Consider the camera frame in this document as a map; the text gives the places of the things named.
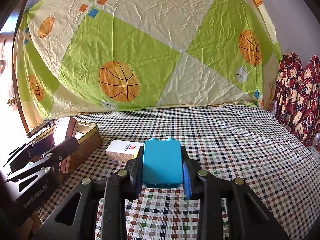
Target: door knob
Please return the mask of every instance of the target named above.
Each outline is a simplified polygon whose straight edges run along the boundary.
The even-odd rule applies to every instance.
[[[14,97],[11,97],[11,98],[8,100],[7,105],[8,105],[8,106],[12,106],[12,105],[15,104],[15,102],[16,102],[15,98],[14,98]]]

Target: small white box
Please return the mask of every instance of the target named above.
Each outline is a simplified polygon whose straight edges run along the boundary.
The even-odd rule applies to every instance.
[[[126,163],[135,158],[143,143],[113,140],[106,149],[108,160]]]

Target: open tin box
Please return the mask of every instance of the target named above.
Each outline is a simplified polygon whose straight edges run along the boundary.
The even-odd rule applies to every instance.
[[[34,142],[44,139],[52,142],[55,125],[42,132],[33,139]],[[78,140],[78,149],[70,155],[68,173],[59,172],[59,178],[65,181],[101,144],[102,138],[95,123],[78,121],[75,137]]]

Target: red plaid fabric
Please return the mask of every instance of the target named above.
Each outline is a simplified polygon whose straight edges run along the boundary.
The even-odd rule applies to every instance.
[[[319,58],[303,69],[298,55],[284,55],[270,106],[276,119],[308,147],[319,131]]]

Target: plaid blanket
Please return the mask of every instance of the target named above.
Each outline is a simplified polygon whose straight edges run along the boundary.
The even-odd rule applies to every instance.
[[[191,158],[222,179],[242,177],[262,199],[291,239],[302,239],[320,211],[318,161],[272,114],[247,106],[189,107],[85,114],[97,123],[103,144],[39,210],[45,220],[83,178],[103,179],[125,163],[108,161],[113,139],[143,142],[150,137],[181,141]],[[102,200],[96,239],[100,238]],[[224,234],[228,220],[223,206]],[[128,239],[196,239],[199,201],[176,190],[143,188],[139,200],[126,202]]]

